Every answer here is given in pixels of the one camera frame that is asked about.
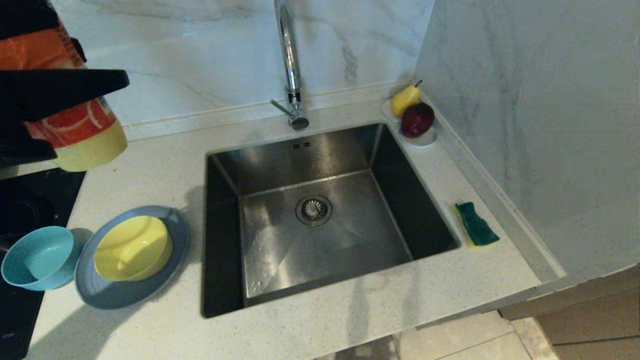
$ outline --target stainless steel sink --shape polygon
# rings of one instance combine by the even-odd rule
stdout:
[[[208,157],[206,317],[456,246],[384,124]]]

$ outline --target green sponge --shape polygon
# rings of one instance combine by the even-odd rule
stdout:
[[[467,229],[471,241],[473,241],[475,245],[489,245],[500,240],[486,221],[478,216],[473,202],[466,202],[461,205],[456,204],[456,208],[460,212],[462,223],[465,225],[465,229]]]

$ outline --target red apple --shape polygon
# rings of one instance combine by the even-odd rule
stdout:
[[[420,102],[409,106],[402,114],[402,127],[400,131],[408,138],[416,138],[431,129],[435,114],[433,109]]]

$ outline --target white speckled countertop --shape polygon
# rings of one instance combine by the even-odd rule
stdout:
[[[381,101],[311,111],[295,133],[285,117],[131,142],[87,173],[68,227],[96,231],[117,214],[160,204],[182,210],[186,264],[148,302],[118,311],[84,305],[74,284],[48,291],[28,359],[305,359],[501,299],[540,282],[439,143],[405,148],[454,237],[454,204],[473,201],[501,237],[205,319],[200,314],[205,155],[381,120]]]

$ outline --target small white dish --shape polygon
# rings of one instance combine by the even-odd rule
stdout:
[[[438,138],[438,133],[436,132],[436,129],[433,128],[433,126],[431,126],[431,129],[427,130],[426,133],[416,138],[408,138],[402,134],[402,131],[399,131],[399,133],[400,139],[402,139],[405,144],[417,149],[424,149],[425,147],[428,147]]]
[[[382,115],[384,115],[389,121],[395,122],[396,124],[400,124],[402,122],[402,118],[395,116],[391,112],[391,99],[382,104],[380,111],[382,111]]]

